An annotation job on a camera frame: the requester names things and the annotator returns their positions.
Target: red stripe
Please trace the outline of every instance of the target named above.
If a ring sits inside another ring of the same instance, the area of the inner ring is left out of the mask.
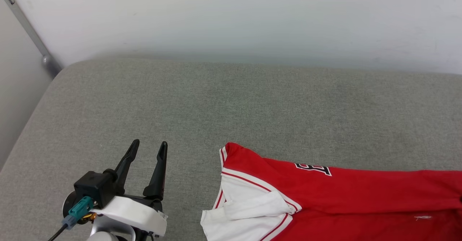
[[[221,160],[223,161],[223,165],[225,165],[225,155],[223,154],[223,149],[220,149],[221,152]]]
[[[273,233],[276,229],[278,229],[282,223],[284,223],[284,221],[286,221],[287,219],[287,216],[289,216],[289,214],[286,213],[286,216],[284,217],[284,219],[281,221],[281,223],[279,223],[279,225],[277,227],[275,227],[271,232],[269,232],[268,234],[266,234],[266,236],[263,236],[262,239],[260,239],[260,241],[264,240],[265,238],[267,238],[267,236],[271,235],[271,233]]]
[[[257,185],[257,186],[259,186],[259,187],[263,188],[264,190],[267,190],[268,192],[270,192],[270,191],[271,191],[271,190],[269,190],[269,189],[267,189],[267,188],[263,187],[262,185],[260,185],[260,184],[258,184],[258,183],[254,183],[254,182],[253,182],[253,181],[251,181],[251,180],[247,180],[247,179],[246,179],[246,178],[244,178],[244,177],[240,177],[240,176],[237,176],[237,175],[232,175],[232,174],[229,174],[229,173],[227,173],[227,172],[221,172],[221,173],[222,173],[222,174],[224,174],[224,175],[230,175],[230,176],[233,176],[233,177],[239,178],[239,179],[241,179],[241,180],[245,180],[246,182],[250,182],[251,184],[255,184],[255,185]]]
[[[247,180],[247,179],[244,178],[244,177],[240,177],[240,176],[237,176],[237,175],[232,175],[232,174],[229,174],[229,173],[227,173],[227,172],[221,172],[221,173],[224,174],[224,175],[230,175],[230,176],[239,178],[239,179],[241,179],[241,180],[245,180],[246,182],[249,182],[249,183],[251,183],[251,184],[257,185],[257,186],[259,186],[260,188],[262,188],[262,189],[264,189],[264,190],[266,190],[266,191],[268,191],[268,192],[271,192],[271,190],[267,189],[266,187],[263,187],[262,185],[260,185],[260,184],[258,184],[258,183],[255,183],[255,182],[253,182],[253,181],[251,181],[251,180]],[[296,207],[294,204],[288,202],[287,200],[284,200],[284,201],[285,201],[287,204],[291,205],[291,206],[295,209],[295,211],[298,211],[297,207]]]
[[[220,205],[220,201],[221,201],[222,196],[223,196],[223,191],[220,192],[220,198],[218,198],[217,205],[215,206],[216,209],[218,208],[218,205]]]

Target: white wall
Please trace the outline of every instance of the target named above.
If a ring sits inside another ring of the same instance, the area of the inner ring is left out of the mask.
[[[0,0],[0,170],[51,77],[42,55]]]
[[[108,55],[462,74],[462,0],[17,0],[63,66]]]

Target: baseball jersey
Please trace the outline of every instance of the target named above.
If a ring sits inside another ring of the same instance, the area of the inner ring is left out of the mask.
[[[462,240],[462,172],[383,172],[262,158],[228,143],[209,241]]]

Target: jersey lettering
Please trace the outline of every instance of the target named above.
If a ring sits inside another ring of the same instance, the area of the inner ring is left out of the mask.
[[[312,165],[307,165],[307,164],[302,164],[302,163],[296,163],[295,166],[299,169],[307,170],[307,171],[318,171],[318,172],[323,172],[325,175],[332,176],[330,173],[329,167],[325,166],[312,166]]]

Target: gray fabric surface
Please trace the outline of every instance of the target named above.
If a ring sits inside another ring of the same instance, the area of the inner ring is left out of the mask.
[[[140,149],[128,194],[149,182],[169,144],[163,240],[205,240],[219,188],[218,150],[372,170],[462,169],[462,79],[154,60],[79,62],[53,81],[0,172],[0,240],[47,240],[88,170]],[[58,240],[86,240],[91,225]]]

